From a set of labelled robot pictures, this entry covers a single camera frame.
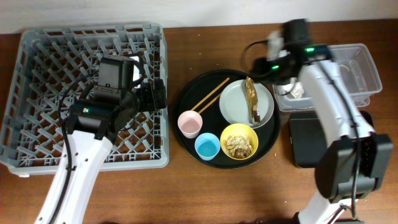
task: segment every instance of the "white plate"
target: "white plate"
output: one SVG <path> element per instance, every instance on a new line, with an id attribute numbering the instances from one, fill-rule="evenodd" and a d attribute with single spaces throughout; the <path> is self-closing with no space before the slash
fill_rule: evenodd
<path id="1" fill-rule="evenodd" d="M 260 83 L 255 83 L 260 107 L 261 122 L 259 126 L 251 123 L 248 103 L 246 101 L 245 80 L 238 80 L 229 84 L 220 97 L 220 110 L 223 117 L 231 124 L 246 124 L 251 128 L 258 128 L 268 122 L 274 112 L 274 100 L 269 90 Z"/>

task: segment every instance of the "plastic bin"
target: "plastic bin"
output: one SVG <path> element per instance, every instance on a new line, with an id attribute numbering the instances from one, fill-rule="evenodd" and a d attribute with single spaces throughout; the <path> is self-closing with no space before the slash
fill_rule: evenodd
<path id="1" fill-rule="evenodd" d="M 161 78 L 167 89 L 167 44 L 158 24 L 25 32 L 0 132 L 0 162 L 21 177 L 55 173 L 63 146 L 57 116 L 61 93 L 72 81 L 97 69 L 103 55 L 131 53 L 138 53 L 144 60 L 144 81 Z M 95 79 L 80 82 L 62 108 L 72 105 Z M 101 171 L 168 164 L 167 109 L 139 113 L 136 121 L 134 128 L 119 133 Z"/>
<path id="2" fill-rule="evenodd" d="M 329 46 L 336 61 L 340 65 L 343 81 L 356 106 L 367 106 L 369 97 L 382 90 L 382 85 L 376 66 L 363 44 L 346 44 Z M 273 86 L 279 109 L 283 112 L 313 110 L 311 98 L 304 93 L 300 99 L 284 93 L 280 86 Z"/>

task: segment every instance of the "black tray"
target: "black tray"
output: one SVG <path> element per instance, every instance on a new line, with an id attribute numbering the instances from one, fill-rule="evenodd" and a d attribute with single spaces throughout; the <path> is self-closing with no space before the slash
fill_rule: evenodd
<path id="1" fill-rule="evenodd" d="M 256 153 L 250 157 L 249 159 L 245 159 L 242 161 L 234 160 L 229 158 L 222 149 L 217 154 L 217 156 L 210 160 L 204 161 L 200 159 L 199 155 L 195 150 L 195 140 L 186 138 L 178 129 L 177 120 L 178 116 L 184 111 L 192 109 L 201 99 L 203 99 L 209 92 L 214 90 L 222 81 L 224 81 L 227 77 L 229 77 L 229 81 L 223 87 L 220 88 L 216 93 L 212 94 L 209 99 L 202 103 L 202 105 L 197 109 L 199 111 L 203 106 L 205 106 L 209 101 L 211 101 L 215 96 L 223 91 L 223 89 L 229 85 L 230 83 L 236 80 L 242 80 L 246 78 L 246 74 L 237 70 L 216 70 L 212 72 L 207 72 L 199 77 L 194 78 L 188 85 L 182 90 L 180 96 L 177 98 L 178 103 L 176 108 L 174 109 L 174 117 L 173 117 L 173 127 L 177 138 L 179 141 L 185 146 L 185 150 L 200 162 L 222 169 L 234 169 L 239 167 L 248 166 L 250 164 L 255 163 L 263 156 L 267 154 L 267 152 L 273 147 L 275 141 L 279 135 L 280 131 L 280 116 L 278 105 L 274 99 L 274 113 L 271 116 L 270 120 L 260 128 L 256 128 L 255 132 L 259 137 L 259 147 Z M 209 106 L 204 112 L 202 112 L 201 116 L 203 119 L 203 126 L 200 130 L 199 134 L 202 133 L 213 133 L 218 138 L 220 138 L 221 133 L 224 128 L 230 125 L 227 120 L 224 119 L 223 115 L 220 111 L 219 100 L 215 101 L 211 106 Z"/>

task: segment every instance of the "brown table surface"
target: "brown table surface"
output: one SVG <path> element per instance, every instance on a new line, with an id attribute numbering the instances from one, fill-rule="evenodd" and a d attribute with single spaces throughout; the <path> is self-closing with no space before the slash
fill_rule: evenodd
<path id="1" fill-rule="evenodd" d="M 242 49 L 278 28 L 278 24 L 268 24 L 166 29 L 169 114 L 177 94 L 192 78 L 220 68 L 240 70 Z M 317 22 L 311 23 L 310 30 L 315 43 L 368 46 L 383 90 L 371 97 L 365 110 L 373 116 L 376 131 L 389 134 L 397 144 L 398 20 Z M 19 38 L 19 34 L 0 35 L 0 111 L 7 101 Z M 265 51 L 255 49 L 249 58 Z M 292 217 L 311 199 L 315 181 L 313 169 L 293 165 L 288 117 L 282 115 L 282 131 L 271 151 L 257 163 L 235 170 L 215 169 L 194 160 L 170 127 L 168 166 L 99 173 L 84 223 L 239 223 Z M 52 179 L 53 175 L 19 178 L 1 165 L 0 222 L 32 223 Z M 358 203 L 358 215 L 367 223 L 398 222 L 397 152 L 392 155 L 381 190 Z"/>

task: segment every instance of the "wooden chopstick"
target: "wooden chopstick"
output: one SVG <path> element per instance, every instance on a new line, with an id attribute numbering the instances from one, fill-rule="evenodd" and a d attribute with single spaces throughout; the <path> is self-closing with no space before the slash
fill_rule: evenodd
<path id="1" fill-rule="evenodd" d="M 202 112 L 204 112 L 204 110 L 207 109 L 207 107 L 209 107 L 211 104 L 213 104 L 220 96 L 221 96 L 221 93 L 220 93 L 218 96 L 216 96 L 214 99 L 212 99 L 208 104 L 206 104 L 206 106 L 203 107 L 203 108 L 199 111 L 199 114 L 202 113 Z"/>
<path id="2" fill-rule="evenodd" d="M 207 96 L 205 96 L 197 105 L 195 105 L 191 110 L 196 109 L 198 106 L 200 106 L 205 100 L 207 100 L 207 98 L 209 98 L 213 93 L 215 93 L 219 88 L 221 88 L 226 82 L 228 82 L 229 78 L 226 78 L 222 83 L 220 83 L 213 91 L 211 91 L 209 94 L 207 94 Z"/>

